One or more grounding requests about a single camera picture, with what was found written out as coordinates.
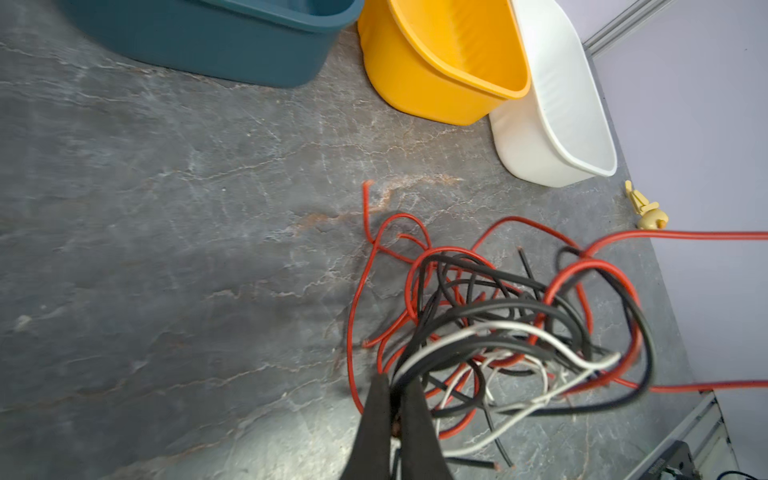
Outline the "yellow plastic bin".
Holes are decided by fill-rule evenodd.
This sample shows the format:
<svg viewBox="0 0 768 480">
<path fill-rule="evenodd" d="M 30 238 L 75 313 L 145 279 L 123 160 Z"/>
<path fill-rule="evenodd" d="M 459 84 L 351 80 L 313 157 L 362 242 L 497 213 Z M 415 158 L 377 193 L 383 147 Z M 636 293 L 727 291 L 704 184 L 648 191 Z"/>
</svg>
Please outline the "yellow plastic bin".
<svg viewBox="0 0 768 480">
<path fill-rule="evenodd" d="M 470 125 L 532 84 L 507 0 L 372 0 L 357 30 L 370 83 L 410 115 Z"/>
</svg>

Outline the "beige toy figure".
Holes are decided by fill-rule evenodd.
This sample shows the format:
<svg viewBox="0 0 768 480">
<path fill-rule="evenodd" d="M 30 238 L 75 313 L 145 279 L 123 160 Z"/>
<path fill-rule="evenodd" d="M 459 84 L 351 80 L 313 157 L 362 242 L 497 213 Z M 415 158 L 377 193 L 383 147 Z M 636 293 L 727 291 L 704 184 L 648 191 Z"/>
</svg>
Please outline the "beige toy figure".
<svg viewBox="0 0 768 480">
<path fill-rule="evenodd" d="M 630 180 L 625 181 L 625 193 L 634 212 L 639 216 L 636 227 L 641 230 L 663 230 L 669 223 L 669 216 L 660 209 L 658 202 L 650 202 Z"/>
</svg>

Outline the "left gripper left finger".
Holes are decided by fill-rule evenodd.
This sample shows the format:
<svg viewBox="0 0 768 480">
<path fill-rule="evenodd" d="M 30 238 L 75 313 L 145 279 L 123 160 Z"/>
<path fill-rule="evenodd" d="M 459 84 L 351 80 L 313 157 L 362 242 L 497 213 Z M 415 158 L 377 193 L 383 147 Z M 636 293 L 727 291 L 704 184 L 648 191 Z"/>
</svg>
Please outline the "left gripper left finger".
<svg viewBox="0 0 768 480">
<path fill-rule="evenodd" d="M 390 478 L 390 400 L 387 375 L 376 374 L 371 382 L 353 448 L 341 480 Z"/>
</svg>

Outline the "white plastic bin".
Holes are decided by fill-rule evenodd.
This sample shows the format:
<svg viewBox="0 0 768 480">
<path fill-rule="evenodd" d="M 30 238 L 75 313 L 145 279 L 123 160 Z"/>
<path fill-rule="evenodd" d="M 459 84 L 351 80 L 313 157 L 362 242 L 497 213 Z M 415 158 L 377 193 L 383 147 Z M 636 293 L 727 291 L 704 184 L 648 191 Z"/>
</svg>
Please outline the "white plastic bin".
<svg viewBox="0 0 768 480">
<path fill-rule="evenodd" d="M 555 1 L 514 1 L 512 8 L 531 88 L 489 114 L 501 163 L 519 179 L 553 188 L 614 175 L 616 147 L 570 19 Z"/>
</svg>

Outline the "teal plastic bin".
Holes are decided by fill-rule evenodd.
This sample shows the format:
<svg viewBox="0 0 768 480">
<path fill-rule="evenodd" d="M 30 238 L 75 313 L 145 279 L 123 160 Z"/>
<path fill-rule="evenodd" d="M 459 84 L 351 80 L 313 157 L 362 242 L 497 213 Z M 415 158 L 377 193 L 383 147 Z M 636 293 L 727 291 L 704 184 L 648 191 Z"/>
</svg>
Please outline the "teal plastic bin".
<svg viewBox="0 0 768 480">
<path fill-rule="evenodd" d="M 60 11 L 105 48 L 147 64 L 280 88 L 311 81 L 360 1 L 68 0 Z"/>
</svg>

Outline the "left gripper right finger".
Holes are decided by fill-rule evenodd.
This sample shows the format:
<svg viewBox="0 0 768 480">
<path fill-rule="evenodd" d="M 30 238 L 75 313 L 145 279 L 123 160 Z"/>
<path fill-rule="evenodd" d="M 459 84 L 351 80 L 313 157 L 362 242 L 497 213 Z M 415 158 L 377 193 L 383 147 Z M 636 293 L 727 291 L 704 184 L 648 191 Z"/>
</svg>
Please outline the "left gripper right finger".
<svg viewBox="0 0 768 480">
<path fill-rule="evenodd" d="M 418 380 L 412 381 L 402 394 L 400 417 L 401 478 L 452 480 Z"/>
</svg>

